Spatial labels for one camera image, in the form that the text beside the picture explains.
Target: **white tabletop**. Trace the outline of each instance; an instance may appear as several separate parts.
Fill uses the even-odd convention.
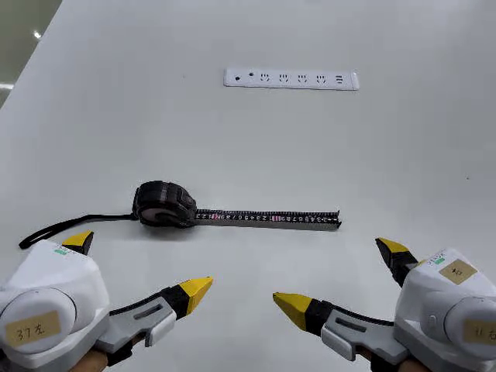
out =
[[[21,238],[125,213],[143,181],[200,207],[341,209],[338,232],[91,227],[117,307],[212,275],[195,313],[115,370],[363,371],[272,292],[391,319],[374,244],[456,247],[496,281],[496,2],[64,0],[0,111],[1,277]],[[222,86],[225,67],[360,72],[358,92]]]

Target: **label sticker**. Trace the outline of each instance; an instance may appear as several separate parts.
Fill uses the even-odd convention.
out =
[[[496,346],[496,322],[467,319],[463,324],[463,341]]]
[[[444,269],[440,270],[439,273],[447,279],[450,279],[454,284],[460,285],[466,279],[477,273],[477,270],[462,260],[455,260]]]
[[[7,343],[11,347],[34,343],[58,333],[60,333],[60,322],[56,311],[32,316],[5,326]]]

